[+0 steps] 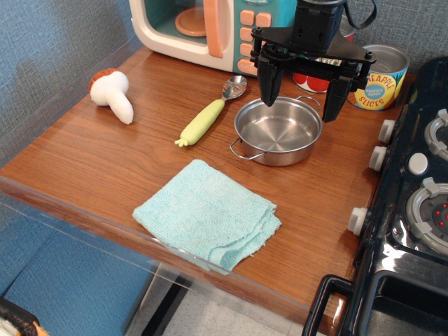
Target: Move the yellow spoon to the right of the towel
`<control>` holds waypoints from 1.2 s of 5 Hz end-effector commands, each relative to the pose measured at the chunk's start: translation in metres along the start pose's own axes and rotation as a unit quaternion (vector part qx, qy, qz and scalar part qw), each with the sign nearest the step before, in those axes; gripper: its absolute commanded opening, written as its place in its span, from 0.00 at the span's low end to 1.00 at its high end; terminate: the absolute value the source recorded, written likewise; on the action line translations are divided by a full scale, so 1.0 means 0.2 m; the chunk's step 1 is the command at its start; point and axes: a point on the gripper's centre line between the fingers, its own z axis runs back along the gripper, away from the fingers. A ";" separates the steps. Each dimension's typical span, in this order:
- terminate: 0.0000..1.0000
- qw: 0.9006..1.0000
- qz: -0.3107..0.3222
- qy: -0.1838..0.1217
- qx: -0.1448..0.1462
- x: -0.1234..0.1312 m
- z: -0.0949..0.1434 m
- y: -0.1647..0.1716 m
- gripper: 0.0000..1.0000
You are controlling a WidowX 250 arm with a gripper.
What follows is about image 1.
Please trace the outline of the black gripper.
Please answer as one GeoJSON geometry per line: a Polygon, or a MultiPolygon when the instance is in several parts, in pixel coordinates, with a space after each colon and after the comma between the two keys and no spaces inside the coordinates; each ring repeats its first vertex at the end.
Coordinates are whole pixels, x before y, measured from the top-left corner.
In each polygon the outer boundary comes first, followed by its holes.
{"type": "Polygon", "coordinates": [[[365,79],[377,61],[373,52],[343,37],[342,18],[347,18],[355,29],[363,29],[376,16],[376,1],[370,17],[361,24],[351,18],[347,1],[298,1],[290,27],[254,28],[251,61],[257,71],[262,102],[266,106],[274,104],[286,70],[331,80],[323,122],[335,121],[346,103],[353,79],[365,79]]]}

